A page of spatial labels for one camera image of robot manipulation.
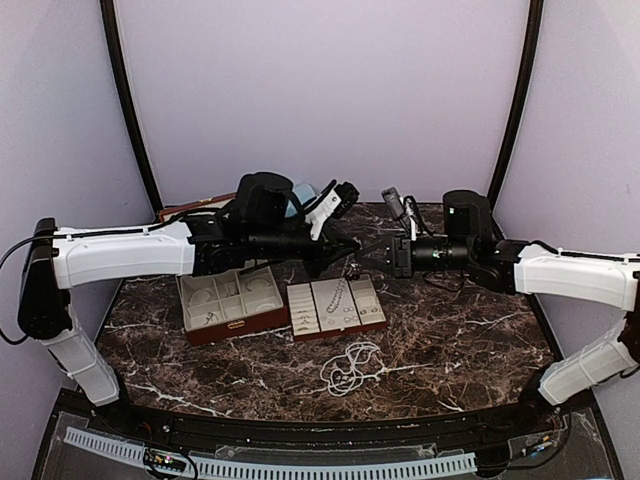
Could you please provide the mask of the white bangle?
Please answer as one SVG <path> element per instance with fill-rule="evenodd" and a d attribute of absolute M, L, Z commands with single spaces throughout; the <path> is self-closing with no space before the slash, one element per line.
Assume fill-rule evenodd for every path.
<path fill-rule="evenodd" d="M 278 302 L 276 299 L 261 300 L 257 303 L 255 311 L 256 312 L 270 311 L 270 310 L 278 309 L 280 307 L 281 307 L 281 303 Z"/>

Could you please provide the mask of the large red jewelry box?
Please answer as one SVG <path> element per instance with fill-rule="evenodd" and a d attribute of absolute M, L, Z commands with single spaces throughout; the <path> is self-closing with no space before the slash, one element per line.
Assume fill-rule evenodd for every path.
<path fill-rule="evenodd" d="M 178 276 L 184 330 L 193 346 L 256 334 L 288 324 L 288 310 L 273 273 L 264 261 L 211 276 Z M 256 312 L 259 301 L 276 299 L 281 307 Z"/>

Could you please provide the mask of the small red jewelry tray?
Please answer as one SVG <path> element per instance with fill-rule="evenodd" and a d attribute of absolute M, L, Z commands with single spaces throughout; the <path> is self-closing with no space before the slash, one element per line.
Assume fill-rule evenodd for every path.
<path fill-rule="evenodd" d="M 371 277 L 337 278 L 287 287 L 295 341 L 382 330 L 388 325 Z"/>

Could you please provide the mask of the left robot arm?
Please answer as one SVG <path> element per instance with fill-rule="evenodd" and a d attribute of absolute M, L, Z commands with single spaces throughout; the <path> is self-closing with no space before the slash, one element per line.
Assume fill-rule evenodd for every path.
<path fill-rule="evenodd" d="M 208 276 L 288 260 L 316 278 L 359 250 L 336 230 L 358 200 L 349 183 L 335 180 L 303 203 L 288 178 L 272 172 L 244 175 L 222 207 L 186 210 L 150 225 L 113 229 L 60 228 L 38 221 L 21 277 L 17 322 L 25 339 L 39 341 L 92 404 L 96 416 L 120 436 L 141 427 L 126 386 L 83 331 L 71 305 L 72 288 L 132 277 Z"/>

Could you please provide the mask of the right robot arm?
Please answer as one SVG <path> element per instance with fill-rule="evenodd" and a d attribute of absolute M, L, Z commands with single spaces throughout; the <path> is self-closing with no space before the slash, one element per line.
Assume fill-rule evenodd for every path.
<path fill-rule="evenodd" d="M 381 196 L 392 219 L 404 229 L 386 244 L 392 276 L 458 272 L 486 290 L 534 298 L 563 342 L 569 329 L 560 321 L 571 313 L 586 314 L 574 349 L 536 370 L 519 394 L 510 413 L 517 432 L 530 434 L 550 411 L 576 395 L 638 372 L 638 255 L 572 251 L 542 240 L 502 238 L 494 233 L 490 201 L 471 190 L 444 194 L 441 234 L 426 225 L 412 196 L 395 188 Z"/>

